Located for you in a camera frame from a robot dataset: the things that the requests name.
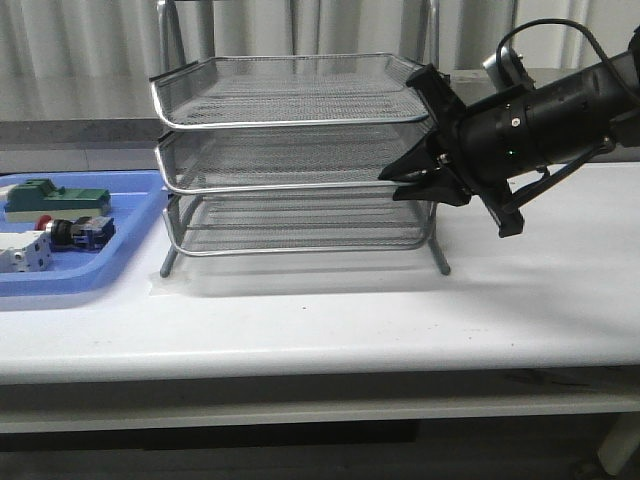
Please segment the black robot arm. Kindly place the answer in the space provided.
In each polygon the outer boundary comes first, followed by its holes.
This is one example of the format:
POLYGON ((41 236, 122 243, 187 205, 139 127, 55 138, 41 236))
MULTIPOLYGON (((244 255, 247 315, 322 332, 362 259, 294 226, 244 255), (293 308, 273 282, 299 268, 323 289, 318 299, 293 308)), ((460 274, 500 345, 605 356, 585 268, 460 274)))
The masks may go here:
POLYGON ((398 182, 396 200, 463 206, 478 196, 500 237, 524 227, 520 207, 595 156, 639 144, 639 38, 613 58, 541 88, 504 42, 485 68, 496 94, 465 105, 428 64, 407 86, 434 124, 380 173, 398 182))

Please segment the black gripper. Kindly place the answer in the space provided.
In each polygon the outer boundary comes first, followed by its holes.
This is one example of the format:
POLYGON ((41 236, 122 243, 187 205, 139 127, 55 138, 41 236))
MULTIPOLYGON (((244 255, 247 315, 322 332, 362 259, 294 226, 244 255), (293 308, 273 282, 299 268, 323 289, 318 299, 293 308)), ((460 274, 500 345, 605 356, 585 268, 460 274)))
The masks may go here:
POLYGON ((460 207, 476 195, 501 238, 520 234, 522 214, 505 211, 512 198, 508 179, 514 164, 507 154, 504 114, 525 88, 515 86, 467 106, 431 64, 411 74, 407 85, 422 98, 435 129, 378 175, 379 180, 401 182, 393 200, 460 207))

